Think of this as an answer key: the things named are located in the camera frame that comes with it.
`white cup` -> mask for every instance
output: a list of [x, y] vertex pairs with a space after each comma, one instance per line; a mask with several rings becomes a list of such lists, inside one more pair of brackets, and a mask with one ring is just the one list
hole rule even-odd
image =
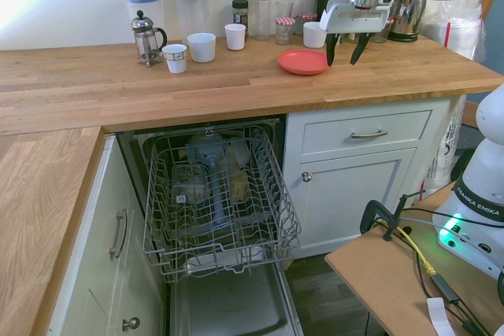
[[321, 23], [310, 21], [302, 26], [302, 43], [311, 49], [318, 49], [325, 44], [326, 31], [321, 29]]
[[245, 25], [228, 24], [224, 27], [229, 50], [241, 50], [245, 47]]
[[173, 74], [181, 74], [186, 71], [187, 46], [180, 43], [166, 45], [161, 50], [168, 64], [168, 70]]
[[194, 62], [206, 63], [215, 59], [215, 35], [212, 33], [194, 33], [187, 37], [187, 41]]

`coffee plunger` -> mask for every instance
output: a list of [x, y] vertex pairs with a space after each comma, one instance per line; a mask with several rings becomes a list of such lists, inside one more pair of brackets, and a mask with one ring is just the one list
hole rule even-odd
[[[154, 23], [149, 17], [144, 17], [142, 11], [138, 11], [132, 21], [132, 29], [135, 34], [136, 50], [139, 54], [139, 63], [146, 63], [150, 67], [155, 62], [161, 62], [160, 51], [168, 42], [165, 31], [161, 28], [153, 28]], [[156, 33], [163, 36], [163, 43], [158, 47]]]

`wooden table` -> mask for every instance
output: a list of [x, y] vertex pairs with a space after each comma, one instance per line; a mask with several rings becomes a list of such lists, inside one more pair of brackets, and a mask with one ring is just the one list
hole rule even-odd
[[0, 335], [45, 334], [91, 188], [103, 132], [402, 102], [494, 90], [502, 76], [439, 44], [336, 48], [318, 76], [276, 57], [303, 49], [250, 39], [171, 74], [135, 45], [0, 51]]
[[[450, 187], [445, 187], [416, 206], [436, 210], [449, 194]], [[424, 212], [404, 212], [403, 217], [432, 220], [431, 214]], [[406, 221], [402, 226], [413, 228], [410, 237], [425, 258], [491, 334], [496, 332], [504, 324], [504, 306], [498, 299], [497, 282], [441, 247], [434, 227]], [[390, 336], [436, 336], [420, 286], [414, 253], [396, 238], [385, 242], [383, 234], [382, 227], [373, 228], [328, 254], [325, 260]], [[429, 293], [440, 297], [427, 274], [424, 274], [424, 280]], [[456, 334], [469, 335], [451, 314], [448, 314], [448, 319]]]

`dishwasher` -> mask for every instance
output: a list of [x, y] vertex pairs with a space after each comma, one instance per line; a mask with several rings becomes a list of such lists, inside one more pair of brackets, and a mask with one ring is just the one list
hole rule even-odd
[[283, 125], [118, 135], [143, 207], [144, 252], [169, 285], [171, 336], [302, 336], [282, 265], [301, 232], [276, 158]]

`wire basket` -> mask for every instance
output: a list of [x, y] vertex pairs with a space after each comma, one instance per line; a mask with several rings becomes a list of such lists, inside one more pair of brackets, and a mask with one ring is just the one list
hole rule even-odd
[[[188, 160], [190, 134], [161, 136], [153, 143], [143, 248], [166, 282], [221, 270], [242, 273], [287, 260], [298, 246], [301, 227], [269, 137], [261, 127], [244, 127], [242, 134], [248, 162], [233, 166], [232, 142], [225, 139], [217, 142], [224, 154], [217, 173]], [[172, 182], [171, 172], [197, 174], [186, 184]]]

